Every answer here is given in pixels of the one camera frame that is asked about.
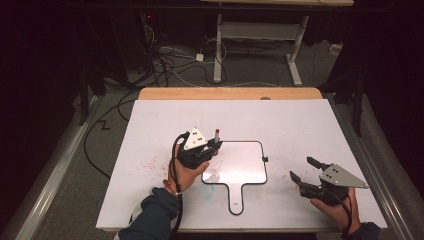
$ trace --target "table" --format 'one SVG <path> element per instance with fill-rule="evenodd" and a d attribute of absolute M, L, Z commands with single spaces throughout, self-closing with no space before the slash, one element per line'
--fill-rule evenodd
<path fill-rule="evenodd" d="M 96 225 L 99 229 L 112 231 L 125 227 L 134 206 L 148 194 L 150 187 L 161 186 L 167 174 L 166 159 L 170 157 L 170 146 L 162 143 L 172 144 L 176 135 L 186 130 L 182 128 L 193 121 L 200 123 L 204 135 L 219 125 L 223 140 L 249 137 L 261 140 L 269 157 L 268 180 L 263 185 L 243 187 L 245 210 L 234 216 L 222 207 L 228 204 L 224 186 L 206 188 L 196 179 L 184 193 L 182 232 L 331 231 L 327 218 L 308 199 L 299 196 L 288 171 L 298 173 L 305 182 L 317 184 L 318 171 L 306 163 L 306 154 L 312 154 L 318 160 L 348 165 L 350 172 L 364 179 L 331 107 L 317 89 L 145 88 L 139 99 L 99 215 Z M 222 115 L 211 124 L 210 116 L 216 116 L 217 112 Z M 309 121 L 312 117 L 299 112 L 320 120 Z M 258 127 L 258 121 L 263 121 L 263 125 Z M 281 133 L 278 139 L 271 136 L 272 131 Z M 361 220 L 387 227 L 371 191 L 358 192 Z"/>
<path fill-rule="evenodd" d="M 244 4 L 272 4 L 272 5 L 325 5 L 327 7 L 352 6 L 353 0 L 202 0 L 216 2 L 220 6 L 227 3 Z M 221 82 L 222 68 L 222 38 L 248 38 L 248 39 L 271 39 L 271 40 L 294 40 L 293 51 L 286 54 L 287 65 L 295 86 L 302 86 L 299 72 L 296 67 L 296 56 L 302 43 L 303 34 L 306 30 L 309 16 L 303 16 L 300 24 L 272 24 L 272 23 L 242 23 L 224 22 L 222 14 L 218 14 L 216 34 L 216 57 L 214 65 L 214 82 Z"/>

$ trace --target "hand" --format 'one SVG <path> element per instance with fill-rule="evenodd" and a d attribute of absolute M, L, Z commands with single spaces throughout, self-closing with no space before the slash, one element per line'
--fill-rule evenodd
<path fill-rule="evenodd" d="M 179 147 L 180 147 L 179 144 L 175 147 L 175 156 L 177 155 Z M 180 184 L 180 187 L 181 187 L 181 191 L 184 192 L 185 190 L 187 190 L 193 184 L 194 179 L 200 174 L 202 174 L 206 170 L 206 168 L 208 168 L 208 166 L 209 166 L 209 162 L 205 161 L 202 164 L 200 164 L 199 167 L 197 167 L 196 169 L 190 169 L 190 168 L 184 167 L 178 159 L 175 159 L 175 168 L 177 170 L 177 178 L 178 178 L 178 183 Z M 171 172 L 170 172 L 171 170 L 172 169 L 168 169 L 168 182 L 172 190 L 176 191 L 177 186 L 175 184 L 174 179 L 171 176 Z"/>
<path fill-rule="evenodd" d="M 361 221 L 359 220 L 358 202 L 356 201 L 355 195 L 355 188 L 349 188 L 349 197 L 352 203 L 351 210 L 349 209 L 349 198 L 346 198 L 343 201 L 346 207 L 352 212 L 352 226 L 349 229 L 348 235 L 355 232 L 361 226 Z M 312 198 L 310 202 L 312 203 L 312 205 L 318 208 L 318 210 L 327 215 L 330 218 L 331 222 L 335 224 L 337 229 L 339 229 L 340 231 L 345 230 L 346 226 L 348 225 L 349 219 L 346 214 L 346 211 L 344 210 L 341 204 L 338 204 L 336 206 L 329 206 L 316 198 Z"/>

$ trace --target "blue sleeve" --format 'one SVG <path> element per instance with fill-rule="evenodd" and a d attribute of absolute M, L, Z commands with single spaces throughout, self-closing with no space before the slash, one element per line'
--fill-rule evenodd
<path fill-rule="evenodd" d="M 141 202 L 142 212 L 127 227 L 119 231 L 120 240 L 168 240 L 171 220 L 178 214 L 178 200 L 166 189 L 153 188 Z"/>
<path fill-rule="evenodd" d="M 373 222 L 362 223 L 361 227 L 347 237 L 347 240 L 377 240 L 380 228 Z"/>

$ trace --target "person's right hand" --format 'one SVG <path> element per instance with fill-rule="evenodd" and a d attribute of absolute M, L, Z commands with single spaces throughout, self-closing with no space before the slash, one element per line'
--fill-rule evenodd
<path fill-rule="evenodd" d="M 355 195 L 355 188 L 349 188 L 349 197 L 352 203 L 352 209 L 350 210 L 352 212 L 352 226 L 350 227 L 348 235 L 355 232 L 361 226 L 361 221 L 359 220 L 358 202 L 356 201 Z M 312 198 L 310 202 L 312 203 L 312 205 L 318 208 L 318 210 L 327 215 L 330 218 L 331 222 L 335 224 L 337 229 L 339 229 L 340 231 L 345 230 L 346 226 L 348 225 L 349 219 L 346 214 L 346 211 L 344 210 L 341 204 L 338 204 L 336 206 L 329 206 L 316 198 Z M 343 202 L 349 209 L 349 198 L 346 198 Z"/>

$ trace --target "person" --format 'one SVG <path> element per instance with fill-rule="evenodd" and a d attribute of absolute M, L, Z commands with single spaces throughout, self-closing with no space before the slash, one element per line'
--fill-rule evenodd
<path fill-rule="evenodd" d="M 175 167 L 181 191 L 187 190 L 195 178 L 202 174 L 209 162 L 203 162 L 197 169 L 185 168 L 178 159 Z M 168 171 L 168 179 L 164 180 L 164 187 L 152 188 L 151 194 L 134 209 L 128 227 L 120 230 L 114 240 L 168 240 L 171 234 L 171 221 L 177 217 L 179 203 L 176 184 Z M 352 206 L 352 224 L 347 238 L 349 240 L 378 239 L 380 228 L 372 222 L 361 223 L 359 219 L 358 203 L 355 189 L 349 188 L 349 198 L 344 200 L 346 206 Z M 329 206 L 319 199 L 311 199 L 311 204 L 329 217 L 336 228 L 343 231 L 348 225 L 348 218 L 341 205 Z"/>

